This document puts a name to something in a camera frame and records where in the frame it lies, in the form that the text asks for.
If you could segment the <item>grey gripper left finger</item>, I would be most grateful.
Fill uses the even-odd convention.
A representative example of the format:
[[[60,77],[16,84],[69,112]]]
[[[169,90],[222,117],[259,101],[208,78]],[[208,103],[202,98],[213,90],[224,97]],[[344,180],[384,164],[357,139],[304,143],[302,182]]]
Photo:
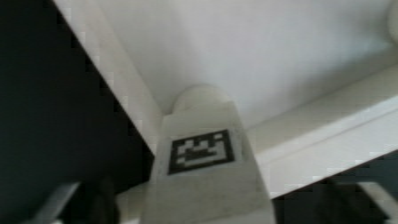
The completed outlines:
[[[112,179],[62,183],[25,224],[119,224]]]

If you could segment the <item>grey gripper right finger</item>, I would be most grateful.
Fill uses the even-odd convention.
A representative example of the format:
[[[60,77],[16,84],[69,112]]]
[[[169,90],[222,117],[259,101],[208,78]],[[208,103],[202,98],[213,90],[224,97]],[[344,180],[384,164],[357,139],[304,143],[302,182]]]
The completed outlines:
[[[398,199],[376,182],[332,182],[321,198],[323,224],[398,224]]]

